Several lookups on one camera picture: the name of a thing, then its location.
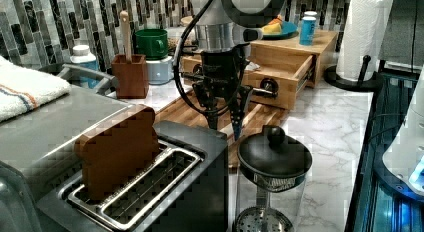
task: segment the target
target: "french press lid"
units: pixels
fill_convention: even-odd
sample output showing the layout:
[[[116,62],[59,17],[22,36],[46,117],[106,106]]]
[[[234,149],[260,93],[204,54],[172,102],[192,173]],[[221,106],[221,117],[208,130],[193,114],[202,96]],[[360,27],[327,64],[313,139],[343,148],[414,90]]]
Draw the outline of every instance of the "french press lid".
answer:
[[[262,132],[244,139],[238,149],[241,166],[270,178],[304,176],[311,168],[312,155],[299,141],[286,136],[278,126],[264,125]]]

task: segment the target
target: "french press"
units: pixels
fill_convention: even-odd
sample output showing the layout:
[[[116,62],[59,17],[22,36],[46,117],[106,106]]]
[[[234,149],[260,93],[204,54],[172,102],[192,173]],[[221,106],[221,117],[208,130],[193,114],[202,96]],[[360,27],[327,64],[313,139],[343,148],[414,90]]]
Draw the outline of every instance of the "french press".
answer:
[[[238,148],[236,232],[296,231],[312,155],[278,126],[244,139]]]

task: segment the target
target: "tile backsplash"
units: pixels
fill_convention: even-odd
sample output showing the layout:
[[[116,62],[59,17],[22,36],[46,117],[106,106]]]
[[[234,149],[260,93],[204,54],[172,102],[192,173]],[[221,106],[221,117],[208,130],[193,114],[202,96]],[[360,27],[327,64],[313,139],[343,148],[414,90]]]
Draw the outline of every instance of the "tile backsplash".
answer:
[[[70,62],[76,44],[88,44],[100,70],[123,53],[119,12],[127,10],[131,29],[167,28],[192,15],[190,0],[0,0],[0,55],[14,64],[39,69]],[[319,28],[340,31],[350,0],[287,0],[286,21],[299,23],[303,12],[319,15]]]

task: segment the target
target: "toaster slot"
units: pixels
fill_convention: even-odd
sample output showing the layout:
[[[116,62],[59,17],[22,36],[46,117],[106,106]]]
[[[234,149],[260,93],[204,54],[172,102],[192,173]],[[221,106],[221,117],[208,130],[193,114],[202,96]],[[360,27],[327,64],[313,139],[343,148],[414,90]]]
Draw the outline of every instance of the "toaster slot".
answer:
[[[201,161],[202,158],[191,151],[168,148],[149,168],[104,201],[90,201],[83,184],[69,193],[67,201],[96,222],[125,231],[156,208]]]

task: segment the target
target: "paper towel holder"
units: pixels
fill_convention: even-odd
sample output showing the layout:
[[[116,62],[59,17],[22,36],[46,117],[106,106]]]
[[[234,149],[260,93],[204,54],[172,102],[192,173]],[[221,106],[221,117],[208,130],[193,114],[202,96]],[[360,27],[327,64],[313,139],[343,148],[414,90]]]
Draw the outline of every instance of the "paper towel holder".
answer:
[[[361,72],[358,76],[358,81],[346,80],[336,73],[336,65],[327,68],[324,72],[324,80],[330,85],[339,89],[354,91],[354,92],[379,92],[383,87],[383,76],[374,72],[369,80],[364,81],[365,73],[368,68],[368,63],[371,61],[371,56],[365,55],[361,67]]]

